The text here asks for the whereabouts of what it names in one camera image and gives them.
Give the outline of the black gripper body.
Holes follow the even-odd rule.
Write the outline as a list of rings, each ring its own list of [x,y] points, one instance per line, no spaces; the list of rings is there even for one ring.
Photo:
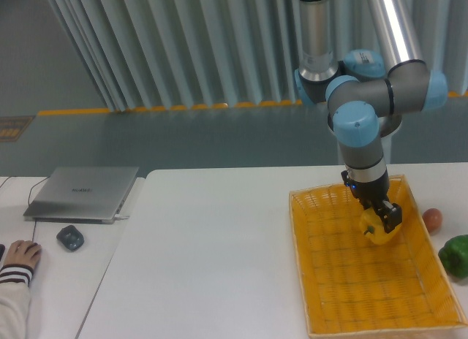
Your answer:
[[[388,172],[376,180],[365,183],[353,180],[348,171],[342,171],[341,178],[344,185],[350,189],[354,198],[362,204],[365,210],[370,207],[374,210],[384,208],[384,201],[388,201],[387,192],[390,187]]]

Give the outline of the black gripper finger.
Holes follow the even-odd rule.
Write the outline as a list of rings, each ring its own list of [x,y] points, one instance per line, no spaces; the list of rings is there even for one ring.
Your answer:
[[[372,207],[381,220],[385,233],[391,233],[402,223],[402,210],[398,204],[388,200],[377,200]]]

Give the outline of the white sleeved forearm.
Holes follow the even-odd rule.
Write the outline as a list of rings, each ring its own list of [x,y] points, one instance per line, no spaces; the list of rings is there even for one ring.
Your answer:
[[[33,275],[34,270],[22,264],[1,268],[1,338],[26,337]]]

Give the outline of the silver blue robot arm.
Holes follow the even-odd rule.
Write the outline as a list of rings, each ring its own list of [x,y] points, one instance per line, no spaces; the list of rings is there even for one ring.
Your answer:
[[[405,0],[367,0],[380,54],[355,50],[343,61],[333,52],[332,0],[294,1],[301,31],[297,91],[305,104],[326,103],[345,165],[342,180],[391,233],[402,210],[388,198],[380,120],[443,106],[446,77],[426,66]]]

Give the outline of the person's hand on mouse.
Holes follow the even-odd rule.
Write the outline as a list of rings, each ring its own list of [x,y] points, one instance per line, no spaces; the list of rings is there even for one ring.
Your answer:
[[[29,267],[35,270],[41,259],[42,246],[32,240],[17,240],[11,244],[4,259],[4,266]]]

